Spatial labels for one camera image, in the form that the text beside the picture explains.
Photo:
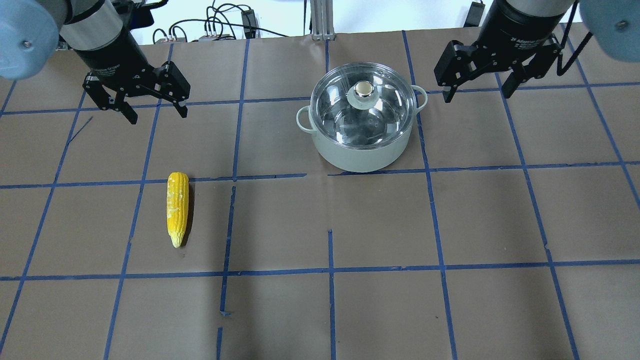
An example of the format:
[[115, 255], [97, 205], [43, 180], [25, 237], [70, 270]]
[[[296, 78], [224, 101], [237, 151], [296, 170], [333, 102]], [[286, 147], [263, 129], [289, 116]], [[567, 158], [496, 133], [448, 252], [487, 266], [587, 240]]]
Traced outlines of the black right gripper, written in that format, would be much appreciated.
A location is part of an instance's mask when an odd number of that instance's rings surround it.
[[543, 78], [562, 52], [553, 34], [562, 2], [494, 2], [474, 43], [452, 40], [434, 68], [445, 104], [465, 82], [487, 73], [511, 71], [501, 86], [509, 99], [530, 79]]

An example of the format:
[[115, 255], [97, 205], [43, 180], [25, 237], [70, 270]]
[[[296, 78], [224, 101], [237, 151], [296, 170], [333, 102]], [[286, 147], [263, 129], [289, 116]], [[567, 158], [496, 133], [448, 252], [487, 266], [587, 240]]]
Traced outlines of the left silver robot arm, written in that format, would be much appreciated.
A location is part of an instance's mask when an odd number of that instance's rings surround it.
[[82, 86], [100, 110], [119, 112], [135, 125], [138, 115], [127, 99], [152, 96], [185, 118], [189, 82], [172, 61], [152, 66], [131, 34], [150, 27], [151, 10], [165, 5], [164, 0], [3, 0], [1, 77], [35, 76], [62, 40], [89, 69]]

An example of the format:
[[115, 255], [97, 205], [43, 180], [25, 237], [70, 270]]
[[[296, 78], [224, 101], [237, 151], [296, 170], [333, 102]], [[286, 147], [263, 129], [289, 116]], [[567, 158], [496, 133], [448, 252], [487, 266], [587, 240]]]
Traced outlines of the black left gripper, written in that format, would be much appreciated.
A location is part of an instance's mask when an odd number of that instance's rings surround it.
[[128, 30], [101, 48], [83, 50], [82, 60], [89, 68], [82, 86], [99, 109], [118, 112], [136, 125], [138, 114], [126, 98], [153, 96], [171, 103], [181, 118], [188, 117], [190, 83], [173, 61], [151, 66]]

